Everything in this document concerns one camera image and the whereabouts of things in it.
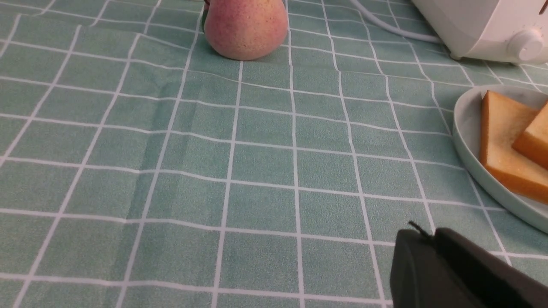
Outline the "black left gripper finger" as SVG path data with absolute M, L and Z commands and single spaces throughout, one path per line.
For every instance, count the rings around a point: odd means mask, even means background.
M 395 308 L 545 308 L 546 285 L 450 228 L 415 222 L 397 232 L 390 271 Z

